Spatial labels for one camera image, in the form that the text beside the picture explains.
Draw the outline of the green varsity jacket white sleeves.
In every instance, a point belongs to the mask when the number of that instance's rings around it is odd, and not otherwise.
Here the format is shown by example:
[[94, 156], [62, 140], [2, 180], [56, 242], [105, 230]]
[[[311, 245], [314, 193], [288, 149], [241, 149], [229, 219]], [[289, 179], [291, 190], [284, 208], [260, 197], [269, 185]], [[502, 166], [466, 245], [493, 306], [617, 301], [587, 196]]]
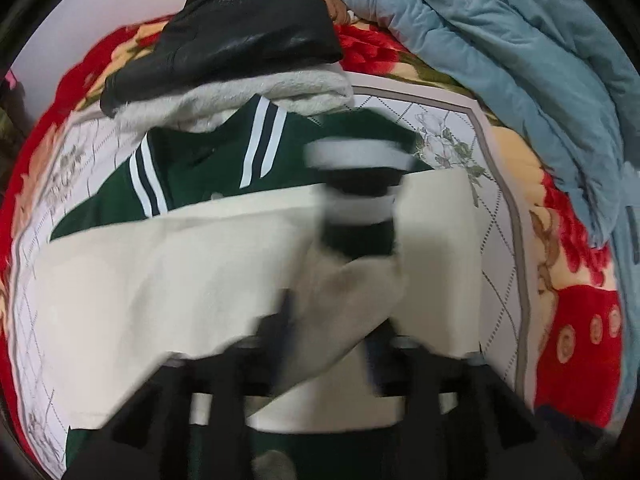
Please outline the green varsity jacket white sleeves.
[[[211, 132], [155, 128], [58, 222], [36, 262], [37, 332], [77, 460], [166, 353], [205, 356], [249, 334], [301, 278], [326, 273], [308, 144], [355, 141], [416, 154], [390, 110], [307, 118], [255, 96]], [[480, 250], [468, 179], [416, 159], [400, 193], [399, 255], [343, 271], [356, 305], [462, 356], [478, 348]]]

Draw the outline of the red floral bed blanket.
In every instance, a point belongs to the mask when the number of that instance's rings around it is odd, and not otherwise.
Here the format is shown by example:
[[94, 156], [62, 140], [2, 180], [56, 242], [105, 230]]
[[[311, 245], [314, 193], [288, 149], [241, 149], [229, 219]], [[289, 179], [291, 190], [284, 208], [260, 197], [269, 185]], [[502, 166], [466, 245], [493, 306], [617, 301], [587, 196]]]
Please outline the red floral bed blanket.
[[[157, 43], [168, 19], [122, 26], [98, 41], [58, 83], [51, 106], [36, 122], [17, 152], [11, 168], [1, 177], [1, 321], [9, 321], [9, 276], [14, 263], [10, 251], [18, 234], [35, 211], [35, 194], [44, 183], [44, 166], [62, 139], [71, 112], [96, 102], [108, 75]], [[392, 34], [369, 22], [336, 26], [343, 49], [341, 66], [350, 72], [382, 76], [409, 84], [461, 92], [460, 84], [447, 84], [442, 74], [403, 47]], [[562, 307], [579, 321], [620, 310], [609, 247], [594, 249], [586, 229], [574, 214], [570, 200], [520, 136], [499, 125], [492, 127], [498, 157], [506, 163], [516, 187], [532, 215], [539, 289], [536, 300], [553, 311]]]

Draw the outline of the grey fleece garment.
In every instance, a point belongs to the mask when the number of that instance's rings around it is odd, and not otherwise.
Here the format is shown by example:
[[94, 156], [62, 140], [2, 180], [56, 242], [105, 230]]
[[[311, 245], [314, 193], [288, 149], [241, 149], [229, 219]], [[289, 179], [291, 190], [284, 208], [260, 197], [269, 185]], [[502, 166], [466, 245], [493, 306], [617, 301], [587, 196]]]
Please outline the grey fleece garment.
[[235, 79], [131, 102], [119, 109], [115, 122], [128, 131], [167, 127], [187, 132], [212, 131], [254, 96], [302, 116], [340, 110], [352, 102], [354, 90], [336, 64]]

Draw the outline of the blue quilted comforter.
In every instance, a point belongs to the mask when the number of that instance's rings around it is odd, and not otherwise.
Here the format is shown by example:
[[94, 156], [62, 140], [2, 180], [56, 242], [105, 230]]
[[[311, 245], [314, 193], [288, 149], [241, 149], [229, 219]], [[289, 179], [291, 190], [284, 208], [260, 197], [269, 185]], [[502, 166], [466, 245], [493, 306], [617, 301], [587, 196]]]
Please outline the blue quilted comforter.
[[584, 0], [343, 0], [476, 94], [611, 243], [639, 311], [639, 76]]

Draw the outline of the black leather jacket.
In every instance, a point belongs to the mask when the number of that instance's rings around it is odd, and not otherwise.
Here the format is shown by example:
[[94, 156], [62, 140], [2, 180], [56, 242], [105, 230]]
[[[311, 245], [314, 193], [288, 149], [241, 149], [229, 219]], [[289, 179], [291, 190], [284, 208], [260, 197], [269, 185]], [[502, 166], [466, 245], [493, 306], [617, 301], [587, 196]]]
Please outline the black leather jacket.
[[112, 117], [131, 102], [342, 57], [324, 0], [186, 0], [150, 54], [107, 77], [100, 107]]

